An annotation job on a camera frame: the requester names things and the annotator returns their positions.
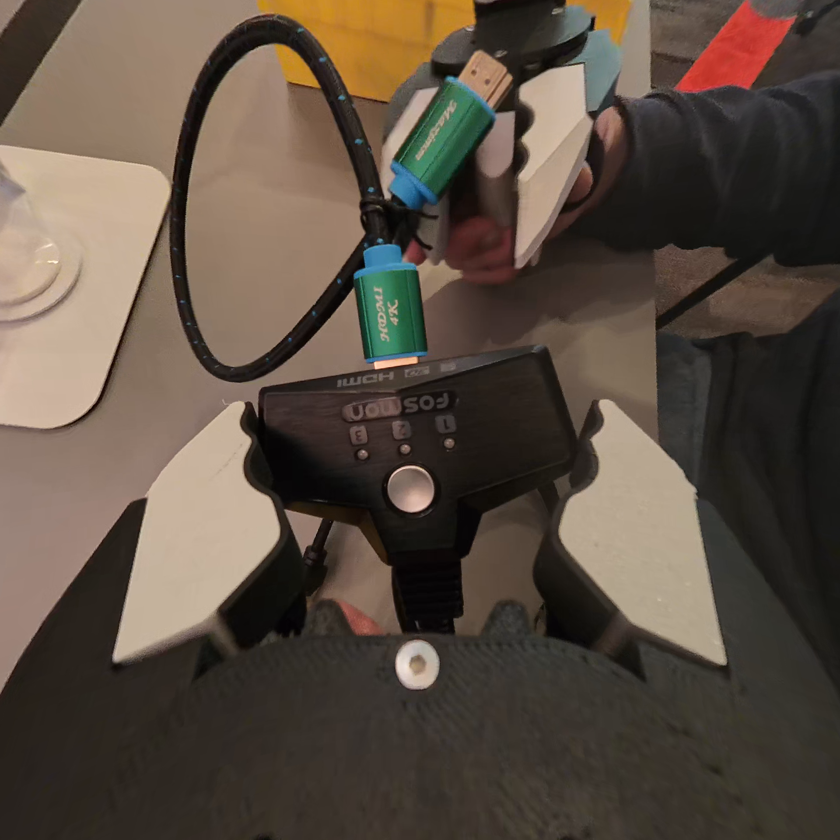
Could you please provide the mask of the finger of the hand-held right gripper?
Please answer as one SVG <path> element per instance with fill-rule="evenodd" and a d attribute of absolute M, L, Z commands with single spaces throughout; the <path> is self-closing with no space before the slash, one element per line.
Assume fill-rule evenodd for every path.
<path fill-rule="evenodd" d="M 521 136 L 526 158 L 517 175 L 517 269 L 533 261 L 560 215 L 585 160 L 593 124 L 582 65 L 545 70 L 521 85 L 519 101 L 531 122 Z"/>
<path fill-rule="evenodd" d="M 442 80 L 431 69 L 416 69 L 395 91 L 388 105 L 382 144 L 382 189 L 391 194 L 394 173 L 391 163 L 434 97 Z M 439 265 L 445 259 L 451 221 L 449 193 L 445 192 L 437 205 L 426 204 L 423 212 L 436 219 L 422 218 L 417 233 L 423 241 L 425 260 Z"/>

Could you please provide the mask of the thin black metal bar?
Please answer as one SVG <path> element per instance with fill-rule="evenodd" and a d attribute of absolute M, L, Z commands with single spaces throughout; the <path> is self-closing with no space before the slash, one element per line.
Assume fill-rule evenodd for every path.
<path fill-rule="evenodd" d="M 721 289 L 740 278 L 745 272 L 756 267 L 766 259 L 768 254 L 758 253 L 747 257 L 741 257 L 732 261 L 722 268 L 718 273 L 706 280 L 696 289 L 679 299 L 671 307 L 659 313 L 655 321 L 655 329 L 660 331 L 668 327 L 675 320 L 678 320 L 691 309 L 699 306 L 702 302 L 715 295 Z"/>

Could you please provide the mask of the wooden book stand white base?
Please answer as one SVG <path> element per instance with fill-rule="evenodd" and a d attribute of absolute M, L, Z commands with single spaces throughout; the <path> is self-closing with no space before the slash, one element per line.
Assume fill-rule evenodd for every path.
<path fill-rule="evenodd" d="M 155 168 L 2 146 L 61 252 L 48 288 L 2 306 L 1 424 L 49 430 L 99 402 L 158 237 L 170 183 Z"/>

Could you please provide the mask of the person's right forearm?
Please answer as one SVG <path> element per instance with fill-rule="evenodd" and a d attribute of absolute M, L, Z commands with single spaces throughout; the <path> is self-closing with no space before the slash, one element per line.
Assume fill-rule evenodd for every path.
<path fill-rule="evenodd" d="M 839 74 L 623 99 L 628 154 L 573 230 L 617 250 L 714 247 L 838 265 Z"/>

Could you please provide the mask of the person's dark hoodie torso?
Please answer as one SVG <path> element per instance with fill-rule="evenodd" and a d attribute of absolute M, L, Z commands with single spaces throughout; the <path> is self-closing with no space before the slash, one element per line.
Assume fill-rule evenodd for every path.
<path fill-rule="evenodd" d="M 710 360 L 701 494 L 837 686 L 838 293 L 788 332 L 695 345 Z"/>

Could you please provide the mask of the black HDMI switch box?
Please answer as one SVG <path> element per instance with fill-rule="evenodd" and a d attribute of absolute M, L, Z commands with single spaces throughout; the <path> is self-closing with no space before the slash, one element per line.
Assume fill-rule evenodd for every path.
<path fill-rule="evenodd" d="M 267 387 L 258 420 L 287 508 L 358 526 L 393 568 L 462 560 L 484 514 L 576 450 L 543 346 Z"/>

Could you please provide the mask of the yellow plastic bin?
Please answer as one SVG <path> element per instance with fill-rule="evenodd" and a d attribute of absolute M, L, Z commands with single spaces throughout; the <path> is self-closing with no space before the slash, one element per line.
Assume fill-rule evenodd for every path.
<path fill-rule="evenodd" d="M 470 1 L 258 1 L 326 49 L 354 98 L 388 102 L 436 45 L 475 22 Z"/>

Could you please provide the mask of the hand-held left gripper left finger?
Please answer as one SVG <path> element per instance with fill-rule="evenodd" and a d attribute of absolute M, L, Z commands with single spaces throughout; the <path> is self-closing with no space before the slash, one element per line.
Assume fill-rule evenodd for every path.
<path fill-rule="evenodd" d="M 230 404 L 152 484 L 115 665 L 195 639 L 234 656 L 260 643 L 302 595 L 305 565 L 257 431 L 254 407 Z"/>

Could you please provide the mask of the braided HDMI cable green plugs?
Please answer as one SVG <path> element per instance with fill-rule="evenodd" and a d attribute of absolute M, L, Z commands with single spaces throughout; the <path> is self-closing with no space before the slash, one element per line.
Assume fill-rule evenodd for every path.
<path fill-rule="evenodd" d="M 315 77 L 350 158 L 360 192 L 363 237 L 308 314 L 267 353 L 228 365 L 209 349 L 198 327 L 186 267 L 186 209 L 198 137 L 212 97 L 227 73 L 252 51 L 287 47 Z M 447 77 L 391 163 L 390 195 L 383 193 L 372 148 L 349 90 L 326 50 L 298 21 L 252 17 L 231 30 L 206 60 L 188 100 L 175 153 L 170 209 L 170 258 L 175 300 L 185 336 L 201 366 L 225 382 L 252 382 L 299 352 L 355 294 L 367 363 L 408 361 L 427 353 L 424 306 L 417 268 L 404 260 L 417 238 L 424 209 L 436 205 L 497 120 L 497 105 L 512 76 L 496 58 L 477 50 L 458 77 Z"/>

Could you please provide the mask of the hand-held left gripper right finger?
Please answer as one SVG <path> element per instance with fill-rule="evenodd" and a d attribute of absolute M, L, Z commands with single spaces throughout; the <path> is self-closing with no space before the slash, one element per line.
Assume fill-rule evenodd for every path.
<path fill-rule="evenodd" d="M 533 565 L 547 628 L 616 662 L 638 644 L 725 668 L 697 490 L 611 400 L 579 448 Z"/>

